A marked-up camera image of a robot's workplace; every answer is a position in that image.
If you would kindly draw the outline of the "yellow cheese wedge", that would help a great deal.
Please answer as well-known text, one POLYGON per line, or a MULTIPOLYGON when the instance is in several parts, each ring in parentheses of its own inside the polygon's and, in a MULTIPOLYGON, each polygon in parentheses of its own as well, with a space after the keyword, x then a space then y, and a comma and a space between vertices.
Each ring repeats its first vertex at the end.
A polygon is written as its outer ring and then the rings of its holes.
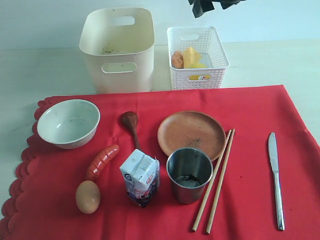
POLYGON ((197 52, 193 47, 189 46, 183 53, 183 64, 185 69, 189 69, 192 64, 198 63, 202 55, 197 52))

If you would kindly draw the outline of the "fried breaded nugget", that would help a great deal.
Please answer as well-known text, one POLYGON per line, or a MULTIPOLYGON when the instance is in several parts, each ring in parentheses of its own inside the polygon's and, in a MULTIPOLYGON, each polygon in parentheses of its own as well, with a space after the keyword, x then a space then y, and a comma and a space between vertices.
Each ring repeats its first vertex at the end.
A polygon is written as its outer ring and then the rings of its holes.
POLYGON ((180 51, 175 51, 171 56, 171 64, 175 69, 183 69, 184 68, 184 60, 183 54, 180 51))

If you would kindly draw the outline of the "yellow lemon with sticker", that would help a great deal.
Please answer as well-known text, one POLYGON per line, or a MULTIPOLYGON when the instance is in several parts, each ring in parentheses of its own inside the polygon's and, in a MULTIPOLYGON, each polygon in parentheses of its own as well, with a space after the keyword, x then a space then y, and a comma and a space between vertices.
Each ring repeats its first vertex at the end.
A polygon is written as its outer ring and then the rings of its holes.
MULTIPOLYGON (((207 68, 205 64, 196 62, 196 63, 192 63, 188 69, 205 69, 205 68, 207 68)), ((210 77, 208 75, 190 75, 188 77, 188 80, 189 81, 206 81, 209 78, 210 77)))

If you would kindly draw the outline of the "brown egg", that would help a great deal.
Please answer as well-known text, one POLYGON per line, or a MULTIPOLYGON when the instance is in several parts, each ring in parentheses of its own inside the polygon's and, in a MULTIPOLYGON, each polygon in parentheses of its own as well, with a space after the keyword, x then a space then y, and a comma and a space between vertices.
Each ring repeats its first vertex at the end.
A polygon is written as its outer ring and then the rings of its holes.
POLYGON ((83 181, 76 189, 75 201, 78 209, 82 213, 94 213, 98 209, 101 201, 98 186, 93 181, 83 181))

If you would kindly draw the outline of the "white perforated plastic basket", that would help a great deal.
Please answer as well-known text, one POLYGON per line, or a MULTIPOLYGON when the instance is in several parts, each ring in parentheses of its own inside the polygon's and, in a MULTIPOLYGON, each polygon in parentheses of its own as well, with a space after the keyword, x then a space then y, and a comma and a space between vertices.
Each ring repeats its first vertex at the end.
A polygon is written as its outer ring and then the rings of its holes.
POLYGON ((169 27, 167 43, 173 90, 221 86, 230 64, 215 27, 169 27))

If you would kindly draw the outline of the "cream plastic bin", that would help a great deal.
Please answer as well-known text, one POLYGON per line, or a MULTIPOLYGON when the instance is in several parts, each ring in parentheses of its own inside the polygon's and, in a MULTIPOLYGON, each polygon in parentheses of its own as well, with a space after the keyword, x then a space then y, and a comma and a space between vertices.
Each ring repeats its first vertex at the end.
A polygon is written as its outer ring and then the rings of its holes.
POLYGON ((91 12, 79 41, 98 94, 151 91, 154 45, 152 14, 140 7, 91 12))

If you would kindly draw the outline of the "dark wooden spoon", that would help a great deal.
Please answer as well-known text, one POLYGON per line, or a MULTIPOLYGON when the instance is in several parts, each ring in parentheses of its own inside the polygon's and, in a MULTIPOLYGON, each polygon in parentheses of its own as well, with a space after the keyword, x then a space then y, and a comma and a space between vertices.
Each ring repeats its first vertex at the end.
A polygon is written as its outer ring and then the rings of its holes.
POLYGON ((135 148, 140 150, 141 146, 137 136, 138 115, 133 111, 127 111, 121 115, 120 121, 131 133, 135 148))

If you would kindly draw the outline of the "stainless steel table knife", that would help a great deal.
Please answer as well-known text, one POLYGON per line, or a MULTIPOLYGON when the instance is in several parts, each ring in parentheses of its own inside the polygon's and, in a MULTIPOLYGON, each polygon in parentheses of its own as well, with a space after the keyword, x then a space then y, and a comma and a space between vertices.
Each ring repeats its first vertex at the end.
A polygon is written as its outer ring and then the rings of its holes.
POLYGON ((280 231, 284 231, 285 219, 280 185, 277 139, 276 134, 274 132, 271 132, 268 137, 268 154, 274 181, 277 227, 280 231))

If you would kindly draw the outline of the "red scalloped tablecloth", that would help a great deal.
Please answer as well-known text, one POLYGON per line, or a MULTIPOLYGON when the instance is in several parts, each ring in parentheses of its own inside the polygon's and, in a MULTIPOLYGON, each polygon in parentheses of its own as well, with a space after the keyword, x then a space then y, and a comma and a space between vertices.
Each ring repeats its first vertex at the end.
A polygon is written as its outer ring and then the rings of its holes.
POLYGON ((317 240, 320 237, 320 148, 282 85, 207 90, 86 95, 100 110, 94 138, 86 145, 59 149, 37 133, 28 139, 11 198, 0 222, 3 240, 317 240), (179 204, 166 173, 167 157, 157 141, 167 116, 194 110, 235 129, 210 234, 205 233, 211 201, 196 232, 199 203, 179 204), (136 112, 142 150, 160 161, 160 186, 147 207, 126 195, 120 165, 133 150, 119 117, 136 112), (277 142, 285 230, 277 225, 274 176, 268 138, 277 142), (98 209, 82 213, 76 190, 104 148, 119 152, 93 181, 98 209))

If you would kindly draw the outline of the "stainless steel cup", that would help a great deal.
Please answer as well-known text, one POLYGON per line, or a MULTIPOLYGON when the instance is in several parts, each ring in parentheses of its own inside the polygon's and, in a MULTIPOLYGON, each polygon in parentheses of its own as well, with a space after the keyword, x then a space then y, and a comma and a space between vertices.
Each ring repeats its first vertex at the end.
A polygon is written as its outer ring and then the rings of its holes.
POLYGON ((170 178, 172 194, 184 205, 198 201, 205 186, 213 176, 213 164, 199 149, 183 147, 167 159, 166 171, 170 178))

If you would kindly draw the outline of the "white ceramic bowl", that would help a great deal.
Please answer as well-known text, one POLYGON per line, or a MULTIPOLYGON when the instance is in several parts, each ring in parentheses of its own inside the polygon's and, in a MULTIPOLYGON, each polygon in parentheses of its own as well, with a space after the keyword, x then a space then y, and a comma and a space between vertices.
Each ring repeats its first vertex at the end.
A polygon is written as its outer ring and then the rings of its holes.
POLYGON ((70 99, 48 108, 37 121, 36 130, 45 142, 71 150, 94 137, 100 119, 100 110, 94 103, 70 99))

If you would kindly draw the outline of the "small milk carton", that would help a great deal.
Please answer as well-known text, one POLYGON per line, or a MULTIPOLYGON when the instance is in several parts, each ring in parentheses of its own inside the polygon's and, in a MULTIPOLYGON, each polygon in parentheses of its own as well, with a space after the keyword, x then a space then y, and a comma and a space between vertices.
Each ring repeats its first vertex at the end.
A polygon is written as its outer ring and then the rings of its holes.
POLYGON ((160 162, 135 149, 119 169, 128 198, 140 207, 146 207, 160 185, 160 162))

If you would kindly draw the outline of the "red toy sausage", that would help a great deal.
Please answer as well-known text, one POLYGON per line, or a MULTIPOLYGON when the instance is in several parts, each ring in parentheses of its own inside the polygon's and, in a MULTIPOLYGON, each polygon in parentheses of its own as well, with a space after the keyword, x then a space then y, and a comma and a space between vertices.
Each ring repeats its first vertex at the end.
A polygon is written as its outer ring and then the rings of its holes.
POLYGON ((119 149, 117 144, 113 144, 101 150, 87 168, 84 179, 94 182, 104 167, 117 156, 119 149))

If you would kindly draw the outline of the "wooden chopstick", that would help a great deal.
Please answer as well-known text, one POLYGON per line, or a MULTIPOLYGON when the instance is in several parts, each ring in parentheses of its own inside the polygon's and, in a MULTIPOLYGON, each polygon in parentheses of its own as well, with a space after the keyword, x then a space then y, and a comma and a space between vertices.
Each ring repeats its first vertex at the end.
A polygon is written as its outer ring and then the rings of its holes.
POLYGON ((227 143, 229 141, 229 138, 231 136, 231 133, 232 133, 232 130, 229 130, 228 133, 227 133, 227 136, 226 136, 226 141, 223 145, 223 148, 222 148, 222 153, 220 154, 220 156, 218 157, 217 161, 215 162, 215 166, 214 166, 214 169, 213 169, 213 174, 212 174, 212 178, 210 179, 208 185, 207 185, 207 188, 206 188, 206 191, 205 191, 205 194, 203 196, 203 199, 202 199, 202 202, 201 202, 201 205, 199 207, 199 210, 198 210, 198 213, 197 213, 197 216, 195 218, 195 221, 194 221, 194 224, 192 226, 192 231, 195 232, 197 229, 198 229, 198 226, 199 226, 199 223, 201 221, 201 217, 203 215, 203 212, 204 212, 204 209, 205 209, 205 206, 206 206, 206 203, 207 203, 207 200, 209 198, 209 195, 210 195, 210 192, 211 192, 211 189, 213 187, 213 184, 214 184, 214 180, 216 178, 216 175, 218 173, 218 170, 219 170, 219 166, 220 166, 220 163, 222 161, 222 158, 224 156, 224 153, 225 153, 225 150, 226 150, 226 147, 227 147, 227 143))
POLYGON ((215 192, 215 196, 214 196, 214 199, 213 199, 211 212, 210 212, 209 219, 208 219, 207 226, 206 226, 206 230, 205 230, 205 232, 207 234, 211 233, 211 229, 212 229, 212 226, 213 226, 214 217, 215 217, 216 209, 217 209, 217 206, 218 206, 220 192, 221 192, 221 189, 222 189, 224 176, 225 176, 226 169, 227 169, 227 164, 228 164, 228 160, 229 160, 229 155, 230 155, 230 151, 231 151, 234 135, 235 135, 235 129, 233 128, 231 130, 231 132, 230 132, 230 137, 229 137, 229 140, 228 140, 228 143, 227 143, 226 152, 225 152, 225 156, 224 156, 224 162, 223 162, 222 169, 221 169, 221 172, 220 172, 219 181, 218 181, 216 192, 215 192))

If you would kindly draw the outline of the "wooden chopstick left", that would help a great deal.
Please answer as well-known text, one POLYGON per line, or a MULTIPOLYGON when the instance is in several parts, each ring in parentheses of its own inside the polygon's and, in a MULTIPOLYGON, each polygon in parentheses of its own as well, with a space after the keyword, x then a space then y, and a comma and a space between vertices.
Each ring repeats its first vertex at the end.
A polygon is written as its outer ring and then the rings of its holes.
POLYGON ((222 153, 220 154, 220 156, 218 157, 217 161, 215 162, 215 166, 214 166, 214 169, 213 169, 213 174, 212 174, 212 178, 210 179, 208 185, 207 185, 207 188, 206 188, 206 191, 205 191, 205 194, 203 196, 203 199, 202 199, 202 202, 201 202, 201 205, 199 207, 199 210, 198 210, 198 213, 197 213, 197 216, 195 218, 195 221, 194 221, 194 224, 192 226, 192 231, 195 232, 197 229, 198 229, 198 226, 199 226, 199 223, 201 221, 201 217, 203 215, 203 212, 204 212, 204 209, 205 209, 205 206, 206 206, 206 203, 207 203, 207 200, 209 198, 209 195, 210 195, 210 192, 211 192, 211 189, 213 187, 213 184, 214 184, 214 180, 216 178, 216 175, 218 173, 218 170, 219 170, 219 166, 220 166, 220 163, 222 161, 222 158, 224 156, 224 153, 225 153, 225 150, 226 150, 226 147, 227 147, 227 143, 229 141, 229 138, 231 136, 231 133, 232 133, 232 130, 229 130, 228 133, 227 133, 227 136, 226 136, 226 141, 223 145, 223 148, 222 148, 222 153))

